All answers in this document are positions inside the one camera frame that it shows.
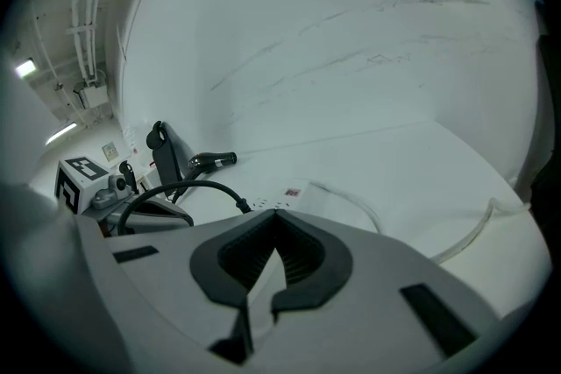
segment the table surface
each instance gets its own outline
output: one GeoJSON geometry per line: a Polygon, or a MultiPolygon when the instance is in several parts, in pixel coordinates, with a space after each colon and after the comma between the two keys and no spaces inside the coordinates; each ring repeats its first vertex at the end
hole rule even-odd
{"type": "MultiPolygon", "coordinates": [[[[206,177],[250,203],[279,178],[315,180],[359,196],[380,217],[388,236],[428,257],[473,230],[490,198],[522,205],[478,153],[435,122],[240,153],[235,166],[206,177]]],[[[229,197],[208,188],[191,189],[178,204],[195,225],[239,214],[229,197]]],[[[442,267],[504,316],[537,296],[549,276],[550,257],[530,213],[497,214],[442,267]]]]}

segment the black cable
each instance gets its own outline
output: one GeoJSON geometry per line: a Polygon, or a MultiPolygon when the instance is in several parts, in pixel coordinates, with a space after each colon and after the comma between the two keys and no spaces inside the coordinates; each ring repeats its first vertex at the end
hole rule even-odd
{"type": "Polygon", "coordinates": [[[236,194],[236,192],[234,192],[232,189],[230,189],[229,187],[227,187],[223,184],[220,184],[218,182],[196,181],[196,180],[172,182],[171,184],[166,184],[165,186],[158,186],[156,188],[153,188],[152,190],[149,190],[148,192],[144,192],[136,200],[134,200],[131,204],[129,204],[127,206],[127,208],[124,210],[123,214],[121,214],[121,218],[119,218],[119,223],[117,224],[117,233],[120,236],[126,235],[126,232],[125,232],[124,228],[125,228],[125,224],[126,224],[127,219],[132,214],[132,212],[134,212],[134,209],[136,209],[144,201],[148,200],[149,198],[152,198],[153,196],[155,196],[157,194],[165,192],[166,190],[179,189],[179,188],[182,188],[182,187],[211,187],[211,188],[215,188],[216,190],[220,190],[220,191],[224,192],[225,194],[228,194],[229,196],[231,196],[236,201],[236,208],[241,210],[241,212],[243,214],[247,214],[248,212],[252,211],[251,208],[247,205],[247,201],[245,200],[245,198],[242,198],[241,196],[236,194]]]}

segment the hair dryer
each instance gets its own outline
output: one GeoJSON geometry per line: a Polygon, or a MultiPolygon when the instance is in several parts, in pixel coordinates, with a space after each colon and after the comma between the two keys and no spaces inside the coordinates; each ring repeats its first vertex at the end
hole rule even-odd
{"type": "MultiPolygon", "coordinates": [[[[189,172],[183,180],[194,180],[203,173],[212,173],[226,166],[233,166],[238,161],[236,153],[198,153],[188,162],[189,172]]],[[[180,196],[185,194],[188,187],[177,189],[172,203],[175,204],[180,196]]]]}

